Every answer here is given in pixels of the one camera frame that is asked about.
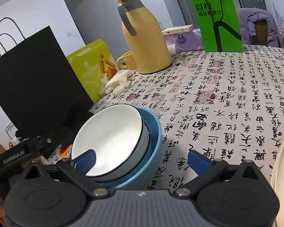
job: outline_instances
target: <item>wooden chair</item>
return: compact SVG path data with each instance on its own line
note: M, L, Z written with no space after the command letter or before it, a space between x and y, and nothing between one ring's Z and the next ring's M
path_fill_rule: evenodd
M251 37L252 45L264 45L267 46L268 38L268 26L265 20L261 20L255 23L256 36Z

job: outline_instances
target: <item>blue bowl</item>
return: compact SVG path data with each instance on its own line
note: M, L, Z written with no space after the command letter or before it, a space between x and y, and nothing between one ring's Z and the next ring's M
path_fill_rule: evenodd
M150 133L150 145L140 164L122 178L100 183L107 189L137 190L156 174L162 159L162 129L158 117L148 109L136 107Z

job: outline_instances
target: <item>ribbed gray surface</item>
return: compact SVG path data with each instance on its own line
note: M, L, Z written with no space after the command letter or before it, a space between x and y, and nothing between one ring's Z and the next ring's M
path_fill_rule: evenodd
M71 227L213 227L189 200L170 196L167 190L123 191L94 201Z

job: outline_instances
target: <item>bowl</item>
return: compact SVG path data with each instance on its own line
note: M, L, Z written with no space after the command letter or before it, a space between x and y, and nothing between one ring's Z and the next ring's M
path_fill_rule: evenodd
M100 183L113 189L138 190L156 175L162 161L162 129L158 117L148 109L137 107L150 132L150 144L142 161L128 174L111 182Z
M127 104L109 106L80 129L71 149L76 158L89 149L96 164L86 176L97 182L116 180L140 163L149 146L149 131L139 111Z

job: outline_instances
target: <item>table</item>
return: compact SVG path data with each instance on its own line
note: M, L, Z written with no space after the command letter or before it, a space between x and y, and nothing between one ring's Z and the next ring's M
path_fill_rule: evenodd
M284 141L284 49L181 53L161 72L135 72L131 88L103 96L91 111L119 103L149 108L160 120L162 161L148 189L174 191L196 177L187 164L192 149L230 164L252 159L270 181Z

